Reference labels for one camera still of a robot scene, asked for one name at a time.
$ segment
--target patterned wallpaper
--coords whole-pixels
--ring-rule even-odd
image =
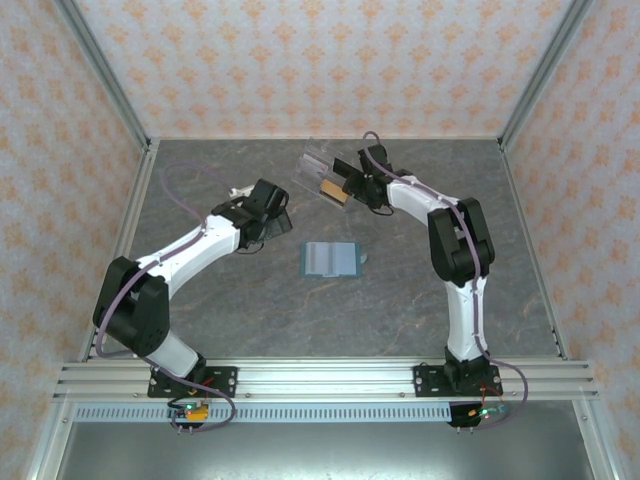
[[[0,477],[75,359],[139,152],[51,0],[0,9]]]
[[[596,1],[509,152],[553,303],[640,472],[640,4]]]
[[[81,0],[151,136],[497,137],[570,0]]]

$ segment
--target aluminum frame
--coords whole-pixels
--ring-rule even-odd
[[[508,154],[505,151],[501,152],[502,165],[507,174],[507,180],[509,181],[509,186],[511,187],[511,194],[513,195],[513,200],[516,205],[516,210],[518,211],[518,218],[520,219],[520,225],[522,227],[522,231],[524,232],[524,238],[527,242],[527,248],[529,249],[529,256],[531,257],[531,263],[533,264],[533,270],[536,274],[536,280],[538,281],[538,288],[540,289],[542,295],[542,301],[544,303],[545,309],[547,311],[547,315],[549,317],[549,321],[551,322],[551,327],[553,334],[556,340],[556,346],[558,347],[558,354],[564,359],[567,360],[571,358],[571,352],[569,352],[569,339],[567,338],[564,327],[557,321],[558,315],[553,306],[553,302],[549,297],[549,292],[547,292],[546,288],[546,278],[542,273],[542,269],[540,268],[540,264],[538,262],[538,256],[536,255],[535,248],[533,246],[533,241],[531,239],[531,234],[529,230],[529,226],[527,225],[527,219],[524,215],[524,209],[522,208],[522,204],[520,203],[520,195],[518,191],[518,187],[513,178],[513,173],[511,172],[511,166],[509,165]]]
[[[151,140],[149,147],[142,152],[140,161],[138,162],[136,178],[131,186],[131,190],[129,191],[127,205],[120,220],[118,239],[111,255],[112,258],[127,255],[131,250],[133,237],[136,233],[136,227],[140,218],[140,212],[142,211],[144,198],[147,194],[147,187],[149,185],[149,180],[151,179],[151,173],[153,172],[153,165],[156,161],[159,144],[159,140],[153,139]],[[91,356],[92,347],[94,346],[96,329],[93,326],[93,323],[88,323],[82,347],[77,356],[77,361],[79,362],[87,361]]]
[[[505,358],[520,367],[529,380],[530,401],[570,400],[576,411],[585,448],[596,479],[625,479],[620,459],[605,428],[606,409],[591,365],[554,357]],[[405,358],[227,358],[210,365],[237,365],[236,403],[260,404],[419,404],[448,402],[459,397],[417,398],[413,365],[442,359]],[[502,369],[505,400],[522,398],[519,377]],[[166,399],[146,397],[149,367],[138,359],[101,360],[65,364],[56,386],[53,406],[32,463],[29,479],[56,478],[79,403],[113,405],[159,404]]]
[[[135,110],[129,103],[129,99],[120,85],[118,78],[111,69],[106,55],[100,48],[98,41],[91,32],[87,21],[82,15],[75,0],[54,0],[58,9],[69,28],[75,35],[87,60],[93,67],[100,82],[113,100],[114,106],[118,110],[120,117],[124,121],[127,130],[138,143],[141,149],[145,149],[149,144],[149,138],[144,127],[138,118]]]
[[[593,0],[573,0],[569,6],[551,43],[542,55],[540,63],[538,63],[520,100],[518,100],[511,117],[509,117],[504,132],[498,138],[502,151],[508,150],[509,145],[516,138],[520,127],[529,116],[549,77],[551,77],[553,70],[562,58],[562,54],[582,25],[582,19],[592,3]]]

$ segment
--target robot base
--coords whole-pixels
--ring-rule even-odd
[[[444,365],[421,363],[413,367],[416,397],[480,397],[502,395],[500,371],[484,357],[458,361],[445,348]]]
[[[225,393],[227,396],[234,398],[236,394],[236,386],[238,383],[237,367],[204,367],[199,372],[199,378],[202,380],[195,383],[206,383],[207,386]],[[151,370],[151,380],[149,380],[149,389],[147,396],[149,398],[204,398],[205,396],[216,398],[213,394],[207,394],[202,390],[196,390],[193,395],[188,387],[172,380],[161,372]]]

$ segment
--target metal corner post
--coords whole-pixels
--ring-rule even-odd
[[[91,66],[95,70],[100,82],[107,90],[118,113],[122,117],[127,129],[133,139],[138,143],[141,149],[146,149],[149,145],[149,137],[144,131],[140,119],[136,115],[133,107],[129,103],[120,82],[116,78],[107,57],[98,45],[87,21],[75,0],[54,0],[58,6],[58,10],[67,21],[69,28],[75,34],[80,47]]]
[[[538,281],[538,287],[540,288],[540,292],[542,295],[542,301],[544,302],[544,306],[547,310],[547,314],[549,315],[549,320],[551,321],[551,326],[553,327],[553,333],[555,335],[556,345],[559,351],[558,353],[563,359],[567,359],[567,358],[570,358],[570,354],[571,354],[571,352],[569,352],[569,341],[567,339],[567,335],[564,331],[563,326],[558,322],[558,316],[556,315],[555,308],[553,306],[553,303],[551,302],[549,293],[546,288],[547,282],[545,279],[545,275],[542,272],[542,269],[540,268],[540,263],[538,262],[538,257],[536,255],[536,251],[533,246],[531,233],[527,225],[527,219],[524,215],[522,204],[520,203],[518,186],[516,185],[516,182],[513,178],[513,174],[511,172],[511,167],[509,166],[507,152],[503,151],[501,156],[502,156],[502,164],[507,174],[507,179],[509,180],[509,186],[511,187],[511,194],[513,195],[514,203],[516,205],[516,210],[518,211],[518,218],[520,219],[522,231],[524,232],[524,238],[527,242],[527,248],[529,249],[529,255],[531,256],[531,262],[533,264],[533,269],[535,271],[536,279]]]
[[[533,109],[540,93],[551,77],[554,68],[562,58],[562,54],[565,52],[574,34],[578,31],[582,19],[592,3],[593,0],[573,0],[569,6],[551,43],[542,55],[531,80],[529,80],[529,83],[524,89],[524,93],[520,97],[520,100],[518,100],[504,132],[498,138],[498,143],[502,151],[506,151],[516,137],[520,127],[522,127],[522,124],[529,115],[529,112]]]
[[[151,179],[151,172],[153,171],[153,164],[156,160],[159,144],[159,140],[152,139],[148,148],[145,148],[142,152],[138,163],[138,172],[129,191],[124,213],[120,219],[118,238],[111,255],[112,258],[116,258],[121,255],[128,255],[131,250],[133,237],[138,225],[138,219],[140,218],[140,211],[142,210],[142,204],[144,203],[147,186]],[[85,333],[82,341],[82,347],[77,357],[79,362],[84,362],[91,356],[95,338],[96,329],[91,322],[88,322],[87,332]]]

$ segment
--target enclosure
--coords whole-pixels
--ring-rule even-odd
[[[636,478],[639,15],[625,0],[8,2],[9,475]],[[455,435],[442,423],[461,398],[418,394],[412,369],[444,362],[452,322],[425,225],[294,179],[310,137],[360,168],[368,130],[394,171],[482,205],[484,335],[528,380],[500,367],[508,414],[522,403],[507,425]],[[91,323],[114,258],[196,227],[162,187],[180,162],[215,172],[168,177],[200,215],[224,182],[264,178],[293,226],[171,299],[172,332],[238,368],[233,423],[193,437],[147,397],[141,360],[98,357]],[[306,242],[357,243],[361,275],[303,276]]]

